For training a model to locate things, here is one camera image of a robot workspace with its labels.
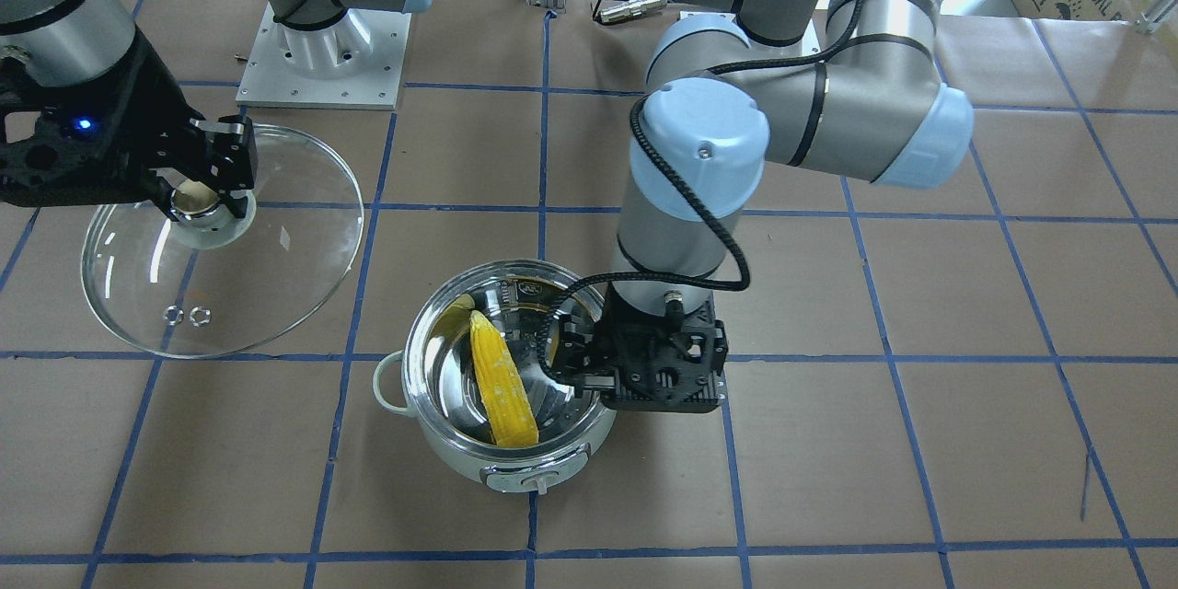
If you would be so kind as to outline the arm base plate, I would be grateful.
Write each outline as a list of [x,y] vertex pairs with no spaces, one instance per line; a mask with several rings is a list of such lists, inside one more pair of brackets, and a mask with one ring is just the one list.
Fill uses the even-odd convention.
[[317,31],[262,15],[236,100],[260,108],[396,110],[408,37],[408,14],[349,9]]
[[825,15],[819,13],[809,19],[803,38],[800,40],[799,54],[802,57],[814,55],[822,51],[825,45]]

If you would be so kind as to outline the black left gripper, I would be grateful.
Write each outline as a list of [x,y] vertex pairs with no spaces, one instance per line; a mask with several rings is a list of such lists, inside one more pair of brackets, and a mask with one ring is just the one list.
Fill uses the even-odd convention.
[[557,317],[557,383],[618,411],[708,413],[724,401],[722,320],[712,303],[687,312],[666,302],[648,315],[607,292],[605,312]]

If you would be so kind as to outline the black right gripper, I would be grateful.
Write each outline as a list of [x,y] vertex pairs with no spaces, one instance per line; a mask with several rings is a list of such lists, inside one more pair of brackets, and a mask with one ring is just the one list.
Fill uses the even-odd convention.
[[201,119],[188,106],[143,31],[95,80],[38,85],[24,64],[4,58],[4,118],[37,112],[33,134],[4,137],[1,199],[13,206],[91,206],[151,201],[179,220],[173,168],[214,191],[236,219],[249,216],[258,153],[249,115]]

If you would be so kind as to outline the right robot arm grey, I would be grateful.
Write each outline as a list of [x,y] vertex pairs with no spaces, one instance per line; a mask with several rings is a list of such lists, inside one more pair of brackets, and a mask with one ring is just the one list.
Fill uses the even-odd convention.
[[[434,0],[269,0],[294,70],[325,73],[368,51],[358,9],[421,13]],[[4,0],[4,201],[35,209],[148,201],[174,223],[254,211],[260,158],[249,115],[207,119],[119,0]]]

